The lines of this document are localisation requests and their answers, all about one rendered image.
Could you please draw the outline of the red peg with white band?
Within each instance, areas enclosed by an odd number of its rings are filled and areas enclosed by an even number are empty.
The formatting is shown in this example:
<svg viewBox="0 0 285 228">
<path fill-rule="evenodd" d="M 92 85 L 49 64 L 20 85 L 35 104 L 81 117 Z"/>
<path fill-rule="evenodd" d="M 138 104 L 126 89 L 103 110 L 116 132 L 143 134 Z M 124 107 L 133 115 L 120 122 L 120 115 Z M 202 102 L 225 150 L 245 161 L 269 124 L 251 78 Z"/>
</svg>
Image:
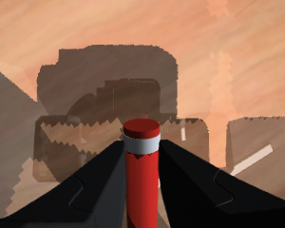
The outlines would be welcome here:
<svg viewBox="0 0 285 228">
<path fill-rule="evenodd" d="M 158 143 L 161 132 L 153 119 L 123 123 L 127 164 L 127 228 L 157 228 Z"/>
</svg>

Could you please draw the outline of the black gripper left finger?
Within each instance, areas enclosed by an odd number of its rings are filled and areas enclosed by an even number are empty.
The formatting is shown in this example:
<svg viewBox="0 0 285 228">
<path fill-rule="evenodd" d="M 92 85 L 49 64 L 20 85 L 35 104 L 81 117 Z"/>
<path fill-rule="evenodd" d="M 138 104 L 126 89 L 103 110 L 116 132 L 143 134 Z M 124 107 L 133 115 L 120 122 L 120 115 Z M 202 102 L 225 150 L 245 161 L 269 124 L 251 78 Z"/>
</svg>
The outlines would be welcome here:
<svg viewBox="0 0 285 228">
<path fill-rule="evenodd" d="M 126 143 L 115 141 L 0 228 L 123 228 L 126 193 Z"/>
</svg>

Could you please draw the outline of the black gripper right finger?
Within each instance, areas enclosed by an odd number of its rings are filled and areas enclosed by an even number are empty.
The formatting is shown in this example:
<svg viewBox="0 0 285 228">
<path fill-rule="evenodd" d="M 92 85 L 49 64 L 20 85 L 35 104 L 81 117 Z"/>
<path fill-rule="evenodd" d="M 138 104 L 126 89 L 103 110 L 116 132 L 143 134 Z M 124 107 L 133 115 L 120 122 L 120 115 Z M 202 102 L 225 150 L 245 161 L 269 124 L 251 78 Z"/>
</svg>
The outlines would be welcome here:
<svg viewBox="0 0 285 228">
<path fill-rule="evenodd" d="M 158 143 L 158 176 L 172 228 L 285 228 L 285 200 L 168 140 Z"/>
</svg>

